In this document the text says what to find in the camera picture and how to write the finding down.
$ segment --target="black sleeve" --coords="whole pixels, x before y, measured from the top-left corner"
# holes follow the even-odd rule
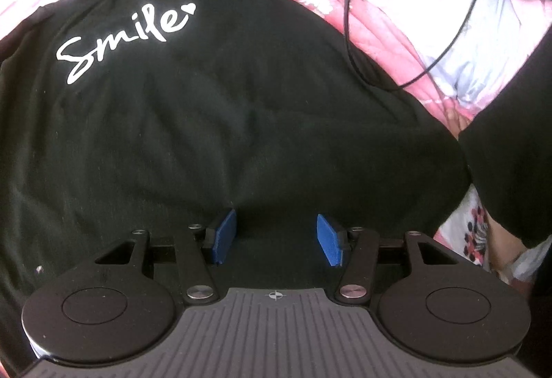
[[[17,47],[35,25],[47,19],[53,12],[53,7],[40,7],[31,16],[18,24],[6,37],[0,39],[0,66],[2,62],[16,52]]]
[[[531,248],[552,233],[552,27],[460,135],[483,205]]]

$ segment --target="round black pad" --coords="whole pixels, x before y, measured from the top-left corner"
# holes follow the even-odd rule
[[[444,362],[509,354],[531,323],[517,291],[470,263],[416,266],[382,295],[377,312],[395,341]]]
[[[91,287],[71,294],[63,302],[63,313],[73,322],[98,325],[111,322],[125,312],[126,296],[114,289]]]
[[[491,311],[487,297],[464,287],[434,291],[427,296],[426,306],[435,317],[451,323],[475,323]]]
[[[138,268],[88,263],[35,292],[21,319],[35,349],[65,362],[101,364],[145,351],[174,317],[171,295]]]

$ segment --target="white heart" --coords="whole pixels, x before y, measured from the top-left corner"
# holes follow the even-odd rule
[[[183,4],[183,5],[180,6],[180,9],[182,9],[184,12],[191,13],[192,15],[194,15],[195,4],[193,4],[193,3]]]

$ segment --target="crosshair marking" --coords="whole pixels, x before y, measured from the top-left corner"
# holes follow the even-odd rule
[[[273,300],[278,300],[282,297],[285,297],[285,294],[282,294],[279,291],[272,291],[270,294],[265,294],[266,296],[270,297]]]

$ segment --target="black cable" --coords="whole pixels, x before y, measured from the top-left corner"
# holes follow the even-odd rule
[[[449,52],[449,50],[452,48],[452,46],[456,43],[456,40],[458,40],[458,37],[460,37],[460,34],[462,34],[462,31],[464,30],[464,27],[466,26],[466,23],[470,19],[471,13],[474,10],[476,2],[477,2],[477,0],[472,0],[471,1],[470,7],[467,10],[464,21],[460,25],[460,29],[458,30],[458,32],[456,33],[456,35],[452,39],[451,43],[448,44],[448,46],[444,49],[444,51],[437,57],[437,59],[435,59],[431,63],[430,66],[428,66],[424,71],[422,71],[420,74],[418,74],[418,76],[416,76],[414,79],[409,80],[408,82],[405,82],[405,84],[398,85],[397,87],[392,88],[392,89],[385,89],[385,88],[379,87],[375,84],[371,84],[363,76],[360,69],[358,68],[358,65],[357,65],[356,61],[354,60],[354,57],[353,57],[352,52],[351,52],[351,39],[350,39],[350,36],[349,36],[349,14],[351,13],[351,0],[345,0],[344,9],[346,11],[343,13],[343,35],[344,35],[344,40],[345,40],[345,48],[347,49],[347,56],[349,57],[349,62],[351,64],[351,66],[353,67],[355,73],[357,73],[357,76],[360,78],[360,80],[363,82],[364,85],[367,85],[367,86],[370,86],[370,87],[377,87],[377,88],[385,90],[385,91],[398,91],[398,90],[405,89],[405,88],[409,87],[410,85],[414,84],[415,82],[417,82],[418,80],[420,80],[421,78],[423,78],[426,74],[428,74],[433,69],[433,67],[435,67],[441,61],[441,59],[443,59],[443,57],[446,56],[446,54]]]

